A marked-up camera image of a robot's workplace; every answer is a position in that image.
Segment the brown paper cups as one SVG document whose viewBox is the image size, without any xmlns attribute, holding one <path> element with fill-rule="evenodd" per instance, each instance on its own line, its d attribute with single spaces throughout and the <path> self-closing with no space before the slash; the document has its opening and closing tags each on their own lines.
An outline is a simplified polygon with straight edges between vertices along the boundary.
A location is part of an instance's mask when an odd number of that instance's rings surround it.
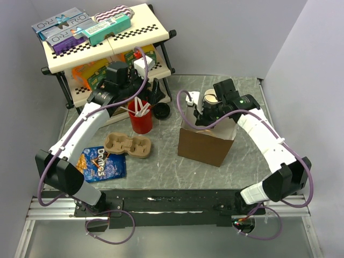
<svg viewBox="0 0 344 258">
<path fill-rule="evenodd" d="M 209 105 L 214 105 L 219 102 L 214 89 L 209 89 L 205 91 L 203 96 L 203 102 Z"/>
</svg>

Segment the brown paper takeout bag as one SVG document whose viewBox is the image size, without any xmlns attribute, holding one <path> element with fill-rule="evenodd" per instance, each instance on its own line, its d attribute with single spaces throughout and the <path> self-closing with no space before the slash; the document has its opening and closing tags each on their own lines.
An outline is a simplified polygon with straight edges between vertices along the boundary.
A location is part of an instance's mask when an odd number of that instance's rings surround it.
<svg viewBox="0 0 344 258">
<path fill-rule="evenodd" d="M 220 167 L 231 149 L 238 125 L 226 118 L 212 129 L 195 130 L 181 123 L 177 155 Z"/>
</svg>

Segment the black coffee cup lids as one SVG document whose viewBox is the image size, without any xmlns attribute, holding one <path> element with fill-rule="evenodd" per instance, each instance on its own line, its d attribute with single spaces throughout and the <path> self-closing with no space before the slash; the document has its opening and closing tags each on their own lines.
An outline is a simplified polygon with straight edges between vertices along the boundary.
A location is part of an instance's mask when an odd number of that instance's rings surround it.
<svg viewBox="0 0 344 258">
<path fill-rule="evenodd" d="M 165 120 L 170 115 L 170 107 L 167 103 L 157 103 L 153 107 L 153 115 L 156 119 Z"/>
</svg>

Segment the brown pulp cup carrier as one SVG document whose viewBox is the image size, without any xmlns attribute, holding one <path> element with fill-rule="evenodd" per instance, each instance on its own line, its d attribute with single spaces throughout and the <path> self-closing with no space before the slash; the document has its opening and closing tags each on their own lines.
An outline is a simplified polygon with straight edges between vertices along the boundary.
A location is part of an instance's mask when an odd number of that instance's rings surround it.
<svg viewBox="0 0 344 258">
<path fill-rule="evenodd" d="M 151 152 L 152 143 L 147 137 L 130 138 L 123 133 L 110 133 L 104 143 L 105 150 L 110 154 L 128 154 L 139 159 L 147 158 Z"/>
</svg>

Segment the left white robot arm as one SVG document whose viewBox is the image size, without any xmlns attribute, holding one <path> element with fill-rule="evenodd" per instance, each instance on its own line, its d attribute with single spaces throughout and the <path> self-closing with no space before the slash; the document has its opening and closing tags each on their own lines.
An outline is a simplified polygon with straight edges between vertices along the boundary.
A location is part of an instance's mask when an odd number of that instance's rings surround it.
<svg viewBox="0 0 344 258">
<path fill-rule="evenodd" d="M 97 130 L 113 115 L 115 110 L 148 87 L 148 72 L 154 62 L 142 57 L 129 70 L 125 62 L 115 61 L 107 67 L 106 77 L 90 94 L 82 113 L 67 133 L 48 151 L 40 150 L 35 162 L 40 175 L 37 199 L 43 207 L 51 205 L 42 200 L 44 184 L 87 204 L 87 210 L 94 216 L 106 210 L 105 193 L 94 188 L 76 168 L 86 143 Z"/>
</svg>

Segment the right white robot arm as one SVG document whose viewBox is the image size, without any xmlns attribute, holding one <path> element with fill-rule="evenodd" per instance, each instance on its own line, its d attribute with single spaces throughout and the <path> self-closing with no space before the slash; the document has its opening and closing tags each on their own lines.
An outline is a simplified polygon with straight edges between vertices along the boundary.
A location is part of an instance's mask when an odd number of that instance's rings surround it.
<svg viewBox="0 0 344 258">
<path fill-rule="evenodd" d="M 234 202 L 239 213 L 247 214 L 258 202 L 279 202 L 305 187 L 311 169 L 310 160 L 296 157 L 288 150 L 258 101 L 251 94 L 239 94 L 232 79 L 214 84 L 212 93 L 191 94 L 186 101 L 194 108 L 196 126 L 214 125 L 224 116 L 232 119 L 248 134 L 268 164 L 269 176 L 240 191 Z"/>
</svg>

